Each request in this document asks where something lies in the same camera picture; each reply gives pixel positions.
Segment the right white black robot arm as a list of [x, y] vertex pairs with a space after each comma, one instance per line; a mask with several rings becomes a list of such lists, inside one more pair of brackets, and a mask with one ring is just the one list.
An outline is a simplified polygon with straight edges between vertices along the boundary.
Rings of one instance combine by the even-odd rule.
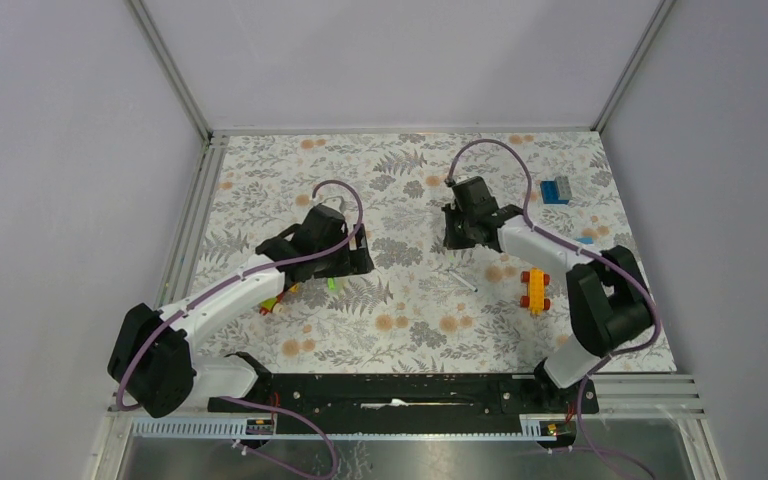
[[500, 206], [480, 177], [447, 180], [453, 199], [442, 208], [443, 245], [483, 246], [518, 257], [564, 282], [572, 335], [542, 360], [535, 402], [557, 412], [573, 398], [575, 383], [621, 345], [653, 327], [652, 299], [637, 260], [623, 246], [587, 249], [527, 219], [522, 208]]

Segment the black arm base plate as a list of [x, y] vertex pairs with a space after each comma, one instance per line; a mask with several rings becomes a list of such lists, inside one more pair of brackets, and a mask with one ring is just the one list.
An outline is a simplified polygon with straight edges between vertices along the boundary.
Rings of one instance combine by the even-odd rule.
[[595, 387], [550, 391], [515, 374], [267, 374], [246, 395], [278, 406], [280, 434], [306, 434], [306, 420], [338, 434], [519, 434], [523, 415], [564, 420], [596, 414]]

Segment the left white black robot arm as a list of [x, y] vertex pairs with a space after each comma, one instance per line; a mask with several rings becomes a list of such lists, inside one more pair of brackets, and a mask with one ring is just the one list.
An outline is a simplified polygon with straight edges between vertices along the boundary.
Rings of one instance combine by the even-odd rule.
[[340, 212], [317, 205], [302, 223], [263, 241], [230, 276], [205, 290], [159, 309], [144, 303], [132, 307], [107, 365], [119, 385], [118, 409], [127, 408], [127, 397], [154, 418], [217, 397], [232, 397], [248, 411], [261, 409], [271, 387], [253, 364], [238, 354], [202, 355], [203, 344], [294, 286], [373, 268], [364, 225], [350, 227]]

